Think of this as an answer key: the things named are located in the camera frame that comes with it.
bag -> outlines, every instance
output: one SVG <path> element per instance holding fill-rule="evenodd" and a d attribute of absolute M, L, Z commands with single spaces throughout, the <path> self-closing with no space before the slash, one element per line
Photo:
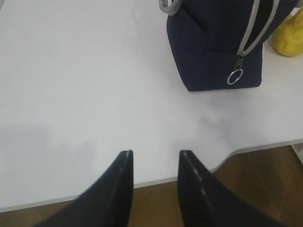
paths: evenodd
<path fill-rule="evenodd" d="M 298 0 L 160 0 L 179 74 L 189 91 L 258 87 L 263 43 Z"/>

wooden floor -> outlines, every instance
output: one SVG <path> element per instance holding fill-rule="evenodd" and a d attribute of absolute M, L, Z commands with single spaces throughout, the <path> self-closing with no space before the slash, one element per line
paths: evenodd
<path fill-rule="evenodd" d="M 246 202 L 290 227 L 303 227 L 303 166 L 291 147 L 240 154 L 214 175 Z M 129 227 L 182 227 L 176 182 L 134 190 Z M 1 227 L 30 227 L 69 202 L 0 213 Z"/>

key ring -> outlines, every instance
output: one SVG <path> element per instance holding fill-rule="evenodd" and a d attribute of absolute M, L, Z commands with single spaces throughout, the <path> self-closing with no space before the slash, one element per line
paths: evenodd
<path fill-rule="evenodd" d="M 231 78 L 232 78 L 232 76 L 233 76 L 236 72 L 240 72 L 240 75 L 235 79 L 234 82 L 231 83 Z M 233 72 L 228 76 L 228 78 L 227 78 L 227 80 L 226 80 L 227 84 L 228 84 L 228 85 L 233 85 L 233 84 L 237 83 L 238 80 L 241 79 L 242 75 L 243 75 L 243 69 L 237 69 L 237 70 L 233 71 Z"/>

white surface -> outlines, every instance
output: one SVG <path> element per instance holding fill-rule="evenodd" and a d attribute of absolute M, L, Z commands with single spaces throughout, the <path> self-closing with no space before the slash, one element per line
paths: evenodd
<path fill-rule="evenodd" d="M 82 193 L 121 150 L 134 182 L 213 169 L 303 138 L 303 55 L 265 57 L 261 87 L 189 93 L 154 0 L 6 0 L 0 12 L 0 208 Z"/>
<path fill-rule="evenodd" d="M 300 159 L 301 163 L 303 164 L 303 143 L 293 144 L 292 147 L 295 153 L 297 154 L 298 158 Z"/>

